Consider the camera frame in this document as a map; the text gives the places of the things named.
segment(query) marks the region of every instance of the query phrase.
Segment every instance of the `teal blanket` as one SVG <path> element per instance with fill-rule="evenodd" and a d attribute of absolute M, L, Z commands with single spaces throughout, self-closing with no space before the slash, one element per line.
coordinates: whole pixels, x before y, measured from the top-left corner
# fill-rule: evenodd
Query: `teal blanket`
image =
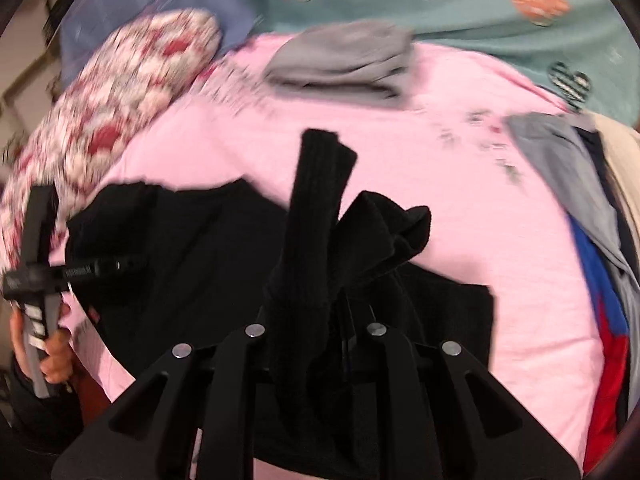
<path fill-rule="evenodd" d="M 549 67 L 587 76 L 584 106 L 624 124 L 640 111 L 640 51 L 609 0 L 254 0 L 260 32 L 386 18 L 423 41 L 476 50 L 558 95 Z"/>

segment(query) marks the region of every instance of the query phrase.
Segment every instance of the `hand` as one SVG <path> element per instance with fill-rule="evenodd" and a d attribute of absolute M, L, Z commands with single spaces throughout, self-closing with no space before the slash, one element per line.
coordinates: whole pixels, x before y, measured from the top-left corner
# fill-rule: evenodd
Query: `hand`
<path fill-rule="evenodd" d="M 60 306 L 60 317 L 65 317 L 71 312 L 68 304 L 63 303 Z M 24 341 L 22 339 L 22 331 L 24 330 L 24 319 L 22 312 L 14 308 L 11 319 L 9 320 L 9 328 L 11 333 L 11 343 L 14 346 L 15 360 L 28 378 L 31 377 L 29 364 L 27 362 L 27 354 L 24 351 Z M 66 328 L 59 328 L 45 341 L 45 351 L 49 357 L 40 362 L 40 370 L 44 374 L 47 383 L 59 384 L 68 381 L 74 372 L 74 351 L 69 346 L 71 332 Z"/>

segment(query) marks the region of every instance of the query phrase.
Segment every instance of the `floral print on sheet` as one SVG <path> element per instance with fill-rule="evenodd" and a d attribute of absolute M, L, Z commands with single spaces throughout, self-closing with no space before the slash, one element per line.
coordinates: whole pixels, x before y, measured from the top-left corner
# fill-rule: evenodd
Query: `floral print on sheet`
<path fill-rule="evenodd" d="M 115 31 L 30 135 L 0 202 L 0 272 L 15 267 L 31 186 L 56 184 L 52 249 L 129 141 L 206 67 L 220 44 L 203 10 L 145 16 Z"/>

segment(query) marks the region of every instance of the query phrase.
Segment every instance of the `gray folded cloth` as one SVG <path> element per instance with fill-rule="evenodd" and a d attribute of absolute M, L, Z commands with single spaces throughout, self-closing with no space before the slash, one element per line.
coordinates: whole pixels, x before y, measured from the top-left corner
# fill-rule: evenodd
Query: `gray folded cloth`
<path fill-rule="evenodd" d="M 401 108 L 411 40 L 409 29 L 377 20 L 312 27 L 280 47 L 264 78 L 278 94 Z"/>

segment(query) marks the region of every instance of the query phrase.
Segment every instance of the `gray clothing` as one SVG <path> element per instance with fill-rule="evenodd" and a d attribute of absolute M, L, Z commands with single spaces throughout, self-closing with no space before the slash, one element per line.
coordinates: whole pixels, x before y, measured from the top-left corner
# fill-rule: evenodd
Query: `gray clothing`
<path fill-rule="evenodd" d="M 640 286 L 620 251 L 616 211 L 604 195 L 589 153 L 565 118 L 532 113 L 510 117 L 506 123 L 520 151 L 607 259 L 629 325 L 631 413 L 640 398 Z"/>
<path fill-rule="evenodd" d="M 282 95 L 401 108 L 411 40 L 409 29 L 377 20 L 312 27 L 279 48 L 264 79 Z"/>

